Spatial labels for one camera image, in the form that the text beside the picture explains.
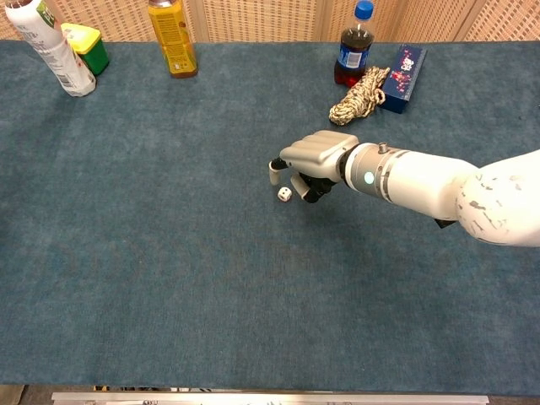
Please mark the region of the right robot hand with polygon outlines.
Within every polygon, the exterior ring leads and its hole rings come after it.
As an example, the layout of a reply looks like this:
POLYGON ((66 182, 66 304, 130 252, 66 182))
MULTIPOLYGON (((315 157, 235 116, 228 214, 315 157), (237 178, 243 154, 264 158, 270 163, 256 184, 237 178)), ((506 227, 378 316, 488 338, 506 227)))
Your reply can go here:
POLYGON ((279 183, 281 170, 291 169, 291 183, 300 198, 316 203, 343 179, 340 162, 359 145, 355 135, 320 130, 283 148, 268 163, 270 183, 279 183))

